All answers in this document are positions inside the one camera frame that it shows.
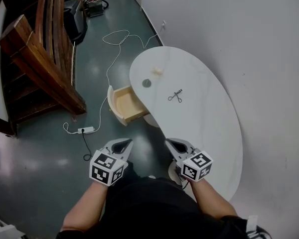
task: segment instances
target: floor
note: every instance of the floor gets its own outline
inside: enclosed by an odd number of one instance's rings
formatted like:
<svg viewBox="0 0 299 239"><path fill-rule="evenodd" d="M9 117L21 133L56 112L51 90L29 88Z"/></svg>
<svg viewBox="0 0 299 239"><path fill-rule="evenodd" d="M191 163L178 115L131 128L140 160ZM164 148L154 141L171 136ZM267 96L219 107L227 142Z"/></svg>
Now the floor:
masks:
<svg viewBox="0 0 299 239"><path fill-rule="evenodd" d="M88 20L87 35L77 47L76 89L85 99L88 112L78 116L77 122L67 111L45 114L22 124L18 139L0 134L0 218L29 238L55 238L64 216L91 183L89 163L83 160L88 150L82 135L67 134L62 125L69 122L72 131L98 126L99 108L108 89L106 69L119 51L117 46L103 43L102 37L120 29L128 29L145 42L153 36L135 0L107 1L110 6L105 14ZM121 39L120 33L109 38L113 42ZM158 45L153 38L148 48ZM121 56L109 72L114 89L129 85L130 65L142 51L135 37L122 45ZM101 129L87 135L87 143L95 151L107 141L122 137L134 140L130 161L140 176L168 178L171 158L160 129L143 119L125 127L106 102Z"/></svg>

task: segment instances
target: person's left arm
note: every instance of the person's left arm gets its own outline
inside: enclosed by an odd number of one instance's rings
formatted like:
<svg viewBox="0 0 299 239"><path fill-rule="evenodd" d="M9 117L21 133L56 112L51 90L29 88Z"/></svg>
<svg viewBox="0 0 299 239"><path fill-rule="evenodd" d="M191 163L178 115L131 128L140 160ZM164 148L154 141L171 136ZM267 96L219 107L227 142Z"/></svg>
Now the person's left arm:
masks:
<svg viewBox="0 0 299 239"><path fill-rule="evenodd" d="M106 199L108 187L93 182L81 199L65 216L61 231L87 231L99 220Z"/></svg>

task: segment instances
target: person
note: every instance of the person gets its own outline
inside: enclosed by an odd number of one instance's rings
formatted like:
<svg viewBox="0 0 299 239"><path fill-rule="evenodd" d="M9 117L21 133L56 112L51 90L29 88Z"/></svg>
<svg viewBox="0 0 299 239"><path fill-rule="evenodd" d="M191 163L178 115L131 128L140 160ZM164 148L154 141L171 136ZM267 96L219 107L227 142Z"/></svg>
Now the person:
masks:
<svg viewBox="0 0 299 239"><path fill-rule="evenodd" d="M204 239L247 239L270 236L247 221L205 180L190 181L197 203L171 180L140 178L133 164L111 187L93 181L66 215L57 239L200 236Z"/></svg>

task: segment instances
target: black sleeve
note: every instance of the black sleeve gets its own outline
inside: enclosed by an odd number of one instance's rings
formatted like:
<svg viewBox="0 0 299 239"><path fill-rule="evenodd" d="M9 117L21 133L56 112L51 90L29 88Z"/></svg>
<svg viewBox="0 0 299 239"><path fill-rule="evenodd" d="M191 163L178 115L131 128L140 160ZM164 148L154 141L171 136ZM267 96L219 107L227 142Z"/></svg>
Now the black sleeve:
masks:
<svg viewBox="0 0 299 239"><path fill-rule="evenodd" d="M247 236L247 238L252 239L271 239L271 236L269 233L264 230L263 228L257 226L256 233L246 233L246 225L247 220L244 220L237 216L225 216L222 218L222 221L232 223L236 228L238 228L241 232L244 232Z"/></svg>
<svg viewBox="0 0 299 239"><path fill-rule="evenodd" d="M83 237L83 232L79 230L65 230L56 236L56 239L79 239Z"/></svg>

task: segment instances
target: white marble tabletop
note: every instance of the white marble tabletop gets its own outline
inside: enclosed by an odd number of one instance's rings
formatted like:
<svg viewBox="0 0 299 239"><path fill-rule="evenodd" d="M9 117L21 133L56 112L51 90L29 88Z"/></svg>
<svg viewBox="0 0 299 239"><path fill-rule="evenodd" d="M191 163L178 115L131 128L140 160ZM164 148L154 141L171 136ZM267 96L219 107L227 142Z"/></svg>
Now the white marble tabletop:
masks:
<svg viewBox="0 0 299 239"><path fill-rule="evenodd" d="M153 73L157 70L162 75ZM142 85L145 79L151 81L149 88ZM214 159L206 180L230 200L241 176L242 138L234 106L215 75L181 49L156 47L134 60L130 81L166 138L187 140ZM176 97L169 101L180 89L182 103Z"/></svg>

